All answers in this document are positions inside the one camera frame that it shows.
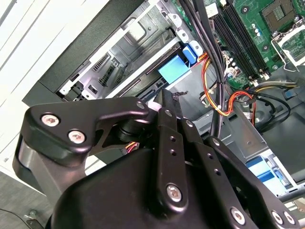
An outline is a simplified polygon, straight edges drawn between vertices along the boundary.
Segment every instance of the orange wire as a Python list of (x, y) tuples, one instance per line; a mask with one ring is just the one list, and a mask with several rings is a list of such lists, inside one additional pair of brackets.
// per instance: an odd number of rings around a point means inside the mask
[(130, 142), (129, 143), (129, 145), (127, 145), (126, 147), (125, 147), (125, 149), (127, 149), (128, 147), (131, 147), (133, 144), (135, 144), (136, 142)]
[(133, 146), (131, 146), (130, 149), (128, 149), (127, 152), (130, 153), (134, 148), (137, 147), (137, 145), (138, 145), (138, 144), (136, 143), (136, 144), (134, 144)]
[[(204, 59), (203, 59), (202, 61), (204, 61), (203, 66), (202, 66), (202, 71), (201, 71), (201, 73), (202, 73), (202, 76), (201, 76), (201, 77), (202, 77), (202, 81), (203, 81), (204, 93), (205, 93), (206, 98), (208, 99), (209, 103), (212, 105), (212, 107), (213, 107), (215, 110), (217, 110), (218, 113), (220, 113), (220, 114), (223, 115), (223, 116), (228, 116), (228, 115), (233, 111), (233, 102), (234, 102), (234, 100), (235, 100), (235, 98), (236, 98), (237, 96), (246, 95), (246, 96), (249, 97), (249, 98), (252, 98), (252, 97), (253, 97), (252, 95), (250, 95), (250, 94), (247, 93), (247, 92), (244, 92), (244, 91), (236, 91), (236, 92), (234, 92), (234, 93), (232, 94), (232, 96), (230, 96), (230, 99), (229, 99), (229, 101), (228, 101), (228, 103), (227, 103), (227, 111), (224, 112), (224, 111), (220, 110), (220, 109), (218, 108), (218, 106), (215, 104), (215, 102), (213, 101), (213, 99), (211, 98), (210, 94), (208, 93), (208, 89), (206, 88), (206, 85), (205, 85), (205, 74), (206, 74), (206, 70), (207, 70), (209, 64), (211, 63), (211, 61), (209, 60), (209, 58), (208, 58), (207, 55), (204, 56)], [(254, 105), (253, 105), (253, 113), (255, 112), (255, 108), (256, 108), (256, 106), (255, 106), (255, 103), (254, 103)], [(254, 115), (252, 116), (252, 124), (254, 124)]]

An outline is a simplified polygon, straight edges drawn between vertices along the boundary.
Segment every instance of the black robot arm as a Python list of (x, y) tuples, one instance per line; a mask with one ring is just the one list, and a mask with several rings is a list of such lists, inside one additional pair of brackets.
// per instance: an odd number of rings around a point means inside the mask
[[(154, 104), (126, 97), (26, 112), (13, 168), (54, 205), (49, 228), (300, 228), (219, 139), (203, 143), (177, 96), (162, 90)], [(140, 148), (85, 175), (87, 156), (130, 141)]]

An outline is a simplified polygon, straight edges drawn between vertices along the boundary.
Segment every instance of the ram slot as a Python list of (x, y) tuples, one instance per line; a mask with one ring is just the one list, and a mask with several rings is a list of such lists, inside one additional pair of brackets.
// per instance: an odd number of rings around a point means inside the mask
[(226, 45), (232, 48), (235, 52), (235, 58), (238, 63), (240, 69), (245, 73), (248, 77), (254, 76), (256, 71), (249, 63), (248, 58), (244, 54), (244, 51), (241, 49), (239, 43), (233, 36), (230, 31), (227, 23), (225, 22), (223, 16), (217, 15), (214, 18), (215, 28), (218, 34), (224, 39)]
[(254, 44), (254, 41), (250, 37), (234, 6), (226, 6), (223, 12), (228, 21), (230, 22), (234, 32), (240, 39), (242, 45), (246, 49), (248, 55), (251, 57), (251, 60), (253, 61), (255, 66), (258, 69), (261, 69), (262, 71), (267, 70), (268, 67), (266, 63), (264, 62), (259, 50), (257, 49), (256, 45)]

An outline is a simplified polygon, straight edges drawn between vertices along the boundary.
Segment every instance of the cable tie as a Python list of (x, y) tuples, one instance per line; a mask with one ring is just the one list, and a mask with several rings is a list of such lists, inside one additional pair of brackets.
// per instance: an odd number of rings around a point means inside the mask
[(218, 106), (215, 108), (216, 111), (218, 111), (218, 110), (220, 110), (220, 109), (221, 109), (221, 106), (220, 106), (220, 105), (218, 105)]

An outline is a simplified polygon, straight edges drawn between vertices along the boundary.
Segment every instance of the motherboard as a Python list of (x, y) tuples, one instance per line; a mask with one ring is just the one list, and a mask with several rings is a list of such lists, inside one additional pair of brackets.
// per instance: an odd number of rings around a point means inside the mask
[[(172, 0), (189, 25), (178, 0)], [(243, 89), (268, 79), (284, 65), (297, 71), (305, 63), (304, 0), (204, 0), (214, 4), (215, 37), (233, 51), (231, 64), (237, 74), (229, 84)]]

